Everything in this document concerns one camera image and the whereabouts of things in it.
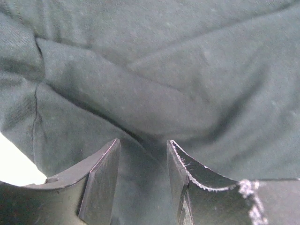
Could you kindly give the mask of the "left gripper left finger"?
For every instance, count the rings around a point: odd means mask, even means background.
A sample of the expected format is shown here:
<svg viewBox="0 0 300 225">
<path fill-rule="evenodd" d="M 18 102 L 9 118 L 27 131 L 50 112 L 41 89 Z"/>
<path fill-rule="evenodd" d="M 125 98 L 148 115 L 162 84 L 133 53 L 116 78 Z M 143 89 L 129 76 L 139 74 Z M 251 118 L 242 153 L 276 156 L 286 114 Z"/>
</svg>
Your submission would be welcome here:
<svg viewBox="0 0 300 225">
<path fill-rule="evenodd" d="M 120 140 L 47 178 L 23 187 L 0 183 L 2 225 L 108 225 L 116 188 Z"/>
</svg>

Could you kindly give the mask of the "black t shirt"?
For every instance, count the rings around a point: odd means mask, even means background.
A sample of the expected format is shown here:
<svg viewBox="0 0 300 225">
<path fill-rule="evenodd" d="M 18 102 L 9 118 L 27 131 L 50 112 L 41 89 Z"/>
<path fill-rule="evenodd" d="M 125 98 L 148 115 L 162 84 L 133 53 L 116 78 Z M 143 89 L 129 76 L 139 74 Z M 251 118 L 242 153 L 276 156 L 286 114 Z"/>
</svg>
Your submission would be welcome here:
<svg viewBox="0 0 300 225">
<path fill-rule="evenodd" d="M 300 175 L 297 0 L 3 0 L 0 131 L 46 176 L 120 139 L 116 225 L 173 225 L 166 143 Z"/>
</svg>

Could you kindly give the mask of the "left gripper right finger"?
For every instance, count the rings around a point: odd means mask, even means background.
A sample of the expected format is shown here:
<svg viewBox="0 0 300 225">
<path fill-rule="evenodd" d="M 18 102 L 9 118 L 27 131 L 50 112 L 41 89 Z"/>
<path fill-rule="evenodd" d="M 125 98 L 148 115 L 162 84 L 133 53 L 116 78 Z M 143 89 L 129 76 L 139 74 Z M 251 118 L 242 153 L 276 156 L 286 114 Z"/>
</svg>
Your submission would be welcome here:
<svg viewBox="0 0 300 225">
<path fill-rule="evenodd" d="M 172 202 L 179 225 L 297 225 L 300 180 L 235 181 L 167 142 Z"/>
</svg>

